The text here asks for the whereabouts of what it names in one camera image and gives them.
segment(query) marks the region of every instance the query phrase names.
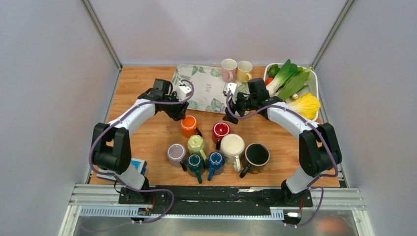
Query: light green mug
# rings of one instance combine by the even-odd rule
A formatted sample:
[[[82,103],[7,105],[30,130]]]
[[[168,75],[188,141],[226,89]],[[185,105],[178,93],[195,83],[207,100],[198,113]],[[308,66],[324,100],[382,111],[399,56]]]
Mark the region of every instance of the light green mug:
[[[204,162],[207,162],[207,156],[205,154],[206,145],[204,144],[204,140],[200,135],[193,135],[188,139],[188,151],[191,154],[200,155]]]

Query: carrot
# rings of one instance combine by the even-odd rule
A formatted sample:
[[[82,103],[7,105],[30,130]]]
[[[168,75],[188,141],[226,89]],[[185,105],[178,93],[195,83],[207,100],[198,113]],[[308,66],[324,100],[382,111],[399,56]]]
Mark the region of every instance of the carrot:
[[[269,77],[267,79],[267,81],[265,82],[265,85],[268,85],[269,83],[271,83],[273,81],[273,77]]]

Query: white wall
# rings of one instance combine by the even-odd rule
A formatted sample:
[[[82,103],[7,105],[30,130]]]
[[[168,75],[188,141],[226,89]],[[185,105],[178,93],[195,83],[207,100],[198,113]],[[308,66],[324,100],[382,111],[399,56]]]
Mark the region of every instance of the white wall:
[[[345,0],[92,0],[123,64],[312,63]]]
[[[357,1],[316,71],[375,235],[416,235],[417,2]]]
[[[117,70],[77,0],[0,7],[0,235],[57,235]]]

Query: pink mug handle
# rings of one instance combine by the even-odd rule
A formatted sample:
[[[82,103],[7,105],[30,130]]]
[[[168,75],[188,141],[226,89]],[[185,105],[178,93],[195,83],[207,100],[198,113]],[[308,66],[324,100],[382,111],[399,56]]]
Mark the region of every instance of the pink mug handle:
[[[233,81],[233,73],[231,71],[229,71],[229,81],[230,82]]]

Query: cup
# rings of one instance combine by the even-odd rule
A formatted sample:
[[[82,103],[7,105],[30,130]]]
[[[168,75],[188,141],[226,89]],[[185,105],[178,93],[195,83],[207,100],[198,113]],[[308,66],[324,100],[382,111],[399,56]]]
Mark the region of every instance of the cup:
[[[224,156],[218,151],[210,153],[207,159],[207,169],[209,171],[207,180],[211,181],[213,176],[223,173],[224,170]]]
[[[248,80],[252,79],[252,68],[252,64],[248,61],[243,60],[238,63],[238,71],[236,74],[240,83],[247,83]]]
[[[216,144],[216,150],[220,149],[220,143],[224,136],[230,134],[230,126],[224,122],[216,123],[211,131],[211,140]]]
[[[245,141],[237,134],[228,134],[223,137],[220,152],[225,156],[226,163],[233,164],[235,171],[241,171],[240,157],[245,150]]]
[[[185,119],[182,119],[181,122],[181,133],[186,137],[189,138],[192,135],[200,135],[202,136],[201,132],[198,129],[197,119],[194,116],[186,116]]]
[[[181,144],[172,144],[167,151],[167,157],[173,167],[182,167],[182,170],[187,171],[185,162],[185,147]]]
[[[262,171],[269,161],[268,148],[262,144],[250,144],[245,150],[245,157],[242,159],[244,166],[239,177],[245,177],[246,173],[257,174]]]
[[[203,183],[201,175],[204,173],[204,160],[199,155],[193,154],[187,159],[188,174],[192,177],[196,177],[198,183]]]
[[[206,160],[207,160],[207,156],[205,154],[206,145],[204,144],[204,140],[201,136],[199,135],[191,136],[190,139],[188,139],[187,146],[188,146],[188,152],[190,154],[200,155],[204,160],[204,164],[206,163]]]
[[[236,77],[236,68],[238,64],[233,59],[224,59],[222,61],[222,79],[224,82],[233,82]]]

